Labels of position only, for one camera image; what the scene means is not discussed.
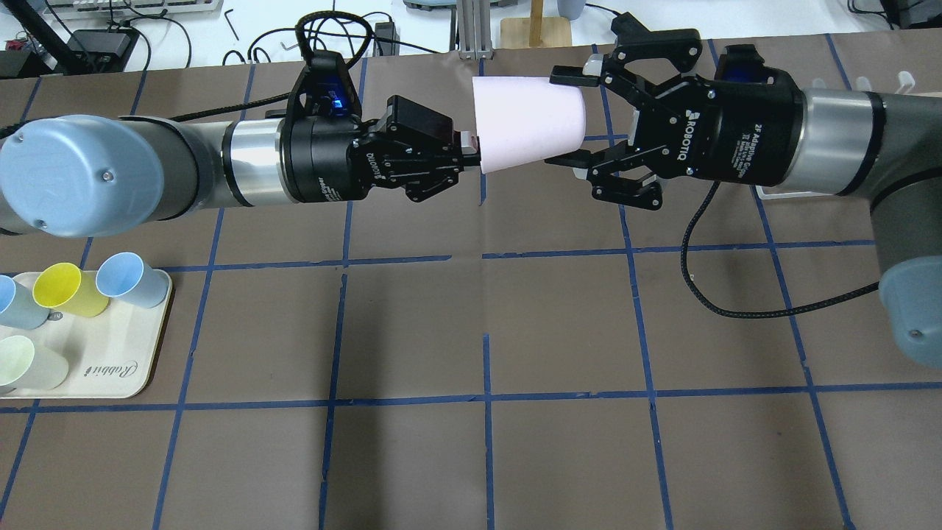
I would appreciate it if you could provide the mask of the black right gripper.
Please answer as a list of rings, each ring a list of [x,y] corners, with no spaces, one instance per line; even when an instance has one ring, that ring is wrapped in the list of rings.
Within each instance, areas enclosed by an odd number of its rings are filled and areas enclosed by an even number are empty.
[[[635,112],[627,140],[578,149],[545,163],[579,170],[596,200],[662,207],[660,180],[693,177],[773,186],[796,153],[804,94],[756,52],[723,56],[716,79],[696,74],[703,45],[694,29],[616,33],[615,49],[582,66],[555,65],[554,86],[603,86]]]

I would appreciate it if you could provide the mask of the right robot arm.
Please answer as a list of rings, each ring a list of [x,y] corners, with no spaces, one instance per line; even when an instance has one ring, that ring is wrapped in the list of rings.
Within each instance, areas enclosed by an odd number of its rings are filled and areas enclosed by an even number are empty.
[[[790,317],[878,292],[894,342],[938,368],[940,338],[940,100],[921,95],[799,88],[767,67],[754,45],[730,45],[716,74],[693,69],[703,51],[695,30],[617,30],[615,49],[583,66],[556,65],[555,86],[602,87],[632,105],[628,140],[592,153],[548,158],[592,185],[596,200],[662,207],[662,180],[693,177],[868,203],[881,278],[814,304],[734,311],[713,304],[681,272],[698,301],[736,319]]]

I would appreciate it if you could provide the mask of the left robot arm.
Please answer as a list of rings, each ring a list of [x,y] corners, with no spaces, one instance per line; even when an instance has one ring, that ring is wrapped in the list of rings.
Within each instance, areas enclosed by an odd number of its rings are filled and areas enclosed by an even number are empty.
[[[421,202],[480,163],[474,135],[398,95],[369,121],[339,100],[228,123],[61,116],[2,141],[1,226],[110,237],[202,209],[356,201],[374,188]]]

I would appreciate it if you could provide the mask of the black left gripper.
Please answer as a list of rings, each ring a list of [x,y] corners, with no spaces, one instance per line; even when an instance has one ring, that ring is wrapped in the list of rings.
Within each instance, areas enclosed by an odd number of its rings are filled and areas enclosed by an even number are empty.
[[[297,202],[346,202],[374,188],[423,202],[481,167],[478,137],[440,112],[394,95],[379,119],[290,110],[283,120],[283,183]]]

